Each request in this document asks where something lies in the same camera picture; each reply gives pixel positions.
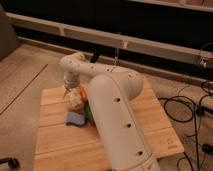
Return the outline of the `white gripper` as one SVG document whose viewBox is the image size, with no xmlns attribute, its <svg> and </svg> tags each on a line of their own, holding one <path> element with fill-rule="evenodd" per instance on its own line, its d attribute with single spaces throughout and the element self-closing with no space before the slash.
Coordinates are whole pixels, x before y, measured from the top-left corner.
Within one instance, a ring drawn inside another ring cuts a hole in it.
<svg viewBox="0 0 213 171">
<path fill-rule="evenodd" d="M 66 71 L 64 74 L 64 86 L 65 92 L 63 95 L 63 99 L 70 93 L 70 89 L 77 87 L 80 84 L 80 74 L 75 72 Z M 81 86 L 78 86 L 77 92 L 81 93 Z"/>
</svg>

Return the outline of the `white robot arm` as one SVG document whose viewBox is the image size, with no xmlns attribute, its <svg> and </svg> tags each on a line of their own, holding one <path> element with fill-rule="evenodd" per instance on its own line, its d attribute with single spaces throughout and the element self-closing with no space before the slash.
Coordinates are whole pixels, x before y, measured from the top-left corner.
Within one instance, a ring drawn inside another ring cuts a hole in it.
<svg viewBox="0 0 213 171">
<path fill-rule="evenodd" d="M 64 83 L 79 85 L 79 76 L 91 78 L 89 106 L 113 171 L 161 171 L 130 101 L 143 88 L 141 75 L 115 65 L 90 63 L 81 52 L 62 57 Z"/>
</svg>

